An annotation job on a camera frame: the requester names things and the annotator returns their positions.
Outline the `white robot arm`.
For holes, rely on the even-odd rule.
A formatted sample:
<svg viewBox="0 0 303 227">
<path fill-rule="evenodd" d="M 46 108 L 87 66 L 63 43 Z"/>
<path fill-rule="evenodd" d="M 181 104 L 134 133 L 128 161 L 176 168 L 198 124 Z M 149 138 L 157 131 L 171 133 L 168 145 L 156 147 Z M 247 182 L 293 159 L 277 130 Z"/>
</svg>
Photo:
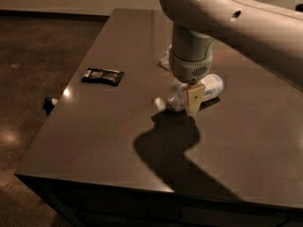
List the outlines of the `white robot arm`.
<svg viewBox="0 0 303 227">
<path fill-rule="evenodd" d="M 217 39 L 303 88 L 303 13 L 254 0 L 159 0 L 173 22 L 169 66 L 185 83 L 186 110 L 199 111 Z"/>
</svg>

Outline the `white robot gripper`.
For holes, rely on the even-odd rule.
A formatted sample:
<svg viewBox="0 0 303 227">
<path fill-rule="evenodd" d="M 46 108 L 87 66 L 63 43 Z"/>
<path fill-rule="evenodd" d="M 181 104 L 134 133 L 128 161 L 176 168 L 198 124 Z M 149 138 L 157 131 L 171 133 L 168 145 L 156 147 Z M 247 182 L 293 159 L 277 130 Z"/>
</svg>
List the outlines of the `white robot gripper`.
<svg viewBox="0 0 303 227">
<path fill-rule="evenodd" d="M 209 74 L 212 63 L 212 46 L 205 51 L 205 57 L 199 61 L 186 61 L 178 58 L 169 47 L 169 69 L 180 82 L 189 83 L 186 88 L 187 112 L 196 114 L 201 106 L 205 93 L 205 85 L 197 83 Z"/>
</svg>

